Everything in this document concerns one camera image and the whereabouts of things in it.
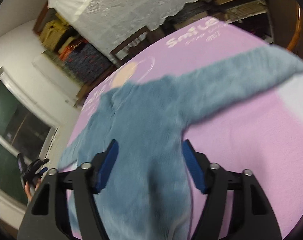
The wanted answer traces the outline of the person's left hand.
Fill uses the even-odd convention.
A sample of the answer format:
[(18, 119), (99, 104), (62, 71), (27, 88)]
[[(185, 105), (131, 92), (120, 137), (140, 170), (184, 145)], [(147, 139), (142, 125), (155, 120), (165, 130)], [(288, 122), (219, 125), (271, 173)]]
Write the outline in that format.
[(24, 191), (27, 196), (28, 202), (32, 201), (34, 193), (38, 190), (40, 184), (41, 184), (41, 179), (38, 179), (37, 184), (35, 186), (30, 186), (28, 182), (25, 183)]

